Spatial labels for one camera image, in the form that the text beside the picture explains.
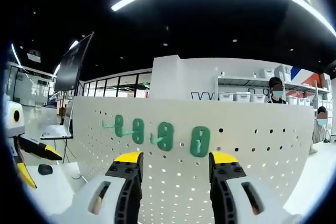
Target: white pegboard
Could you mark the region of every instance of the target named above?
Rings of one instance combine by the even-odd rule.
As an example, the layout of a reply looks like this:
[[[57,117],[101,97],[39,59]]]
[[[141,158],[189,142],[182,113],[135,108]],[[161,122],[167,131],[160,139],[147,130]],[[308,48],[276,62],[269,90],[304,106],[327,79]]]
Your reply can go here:
[[[114,124],[117,114],[124,118],[125,131],[132,129],[135,118],[144,121],[143,144],[102,127],[103,120]],[[68,144],[87,179],[104,174],[121,153],[144,152],[141,223],[214,223],[208,156],[190,154],[193,128],[208,127],[209,152],[236,156],[246,174],[273,189],[284,204],[308,157],[313,117],[308,106],[76,97],[75,139]],[[174,126],[170,152],[150,143],[161,122]]]

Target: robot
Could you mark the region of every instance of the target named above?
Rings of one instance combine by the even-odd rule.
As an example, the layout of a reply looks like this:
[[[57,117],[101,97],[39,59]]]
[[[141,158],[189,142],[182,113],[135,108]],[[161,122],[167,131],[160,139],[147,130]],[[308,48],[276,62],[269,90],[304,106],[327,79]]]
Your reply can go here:
[[[36,189],[37,186],[27,170],[21,151],[53,161],[62,160],[62,157],[52,146],[23,136],[25,134],[24,114],[22,105],[17,102],[6,101],[5,129],[8,146],[19,176],[27,185]]]
[[[13,162],[20,177],[37,188],[20,151],[62,160],[49,145],[23,137],[25,133],[22,106],[6,102],[6,129]],[[98,175],[85,184],[64,212],[51,215],[52,223],[136,224],[142,199],[143,153],[118,156],[105,175]],[[222,152],[209,153],[210,200],[215,223],[298,223],[300,215],[287,213],[277,195],[261,181],[247,176],[238,160]]]

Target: face mask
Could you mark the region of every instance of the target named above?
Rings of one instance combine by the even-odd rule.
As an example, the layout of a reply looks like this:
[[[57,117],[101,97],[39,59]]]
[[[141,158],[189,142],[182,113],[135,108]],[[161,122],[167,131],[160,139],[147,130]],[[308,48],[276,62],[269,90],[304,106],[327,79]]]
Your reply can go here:
[[[325,126],[327,124],[327,119],[317,119],[317,123],[320,126]]]
[[[282,97],[282,94],[283,94],[283,91],[277,91],[277,90],[273,90],[273,95],[276,97],[276,98],[281,98]]]

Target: black ceiling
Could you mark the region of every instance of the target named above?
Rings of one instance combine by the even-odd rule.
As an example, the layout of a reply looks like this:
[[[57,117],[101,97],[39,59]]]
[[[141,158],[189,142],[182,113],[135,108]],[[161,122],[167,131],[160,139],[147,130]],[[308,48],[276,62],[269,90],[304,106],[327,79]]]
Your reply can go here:
[[[15,0],[11,41],[22,65],[53,73],[72,42],[92,31],[81,80],[151,68],[154,57],[175,54],[267,60],[314,72],[336,59],[335,37],[289,0],[138,0],[113,12],[115,2]],[[30,49],[40,51],[41,63],[27,58]]]

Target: white floor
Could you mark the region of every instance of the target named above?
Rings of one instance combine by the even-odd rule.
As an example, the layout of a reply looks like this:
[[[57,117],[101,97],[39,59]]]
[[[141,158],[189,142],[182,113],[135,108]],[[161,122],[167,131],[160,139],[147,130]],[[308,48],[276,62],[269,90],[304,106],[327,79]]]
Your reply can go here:
[[[40,109],[24,107],[26,121],[26,136],[39,140],[41,135],[41,123],[39,122]],[[53,141],[44,141],[54,145]],[[336,144],[318,143],[314,145],[318,150],[316,154],[307,159],[302,175],[284,208],[291,214],[307,215],[316,206],[329,187],[329,181],[336,167]],[[64,142],[57,141],[57,151],[63,155]],[[45,214],[57,214],[70,206],[74,193],[85,182],[78,178],[80,172],[76,159],[67,151],[70,164],[55,165],[55,162],[46,159],[38,159],[25,154],[25,163],[34,178],[38,189],[28,189],[29,194],[41,207]],[[54,164],[52,175],[42,176],[37,172],[39,164]]]

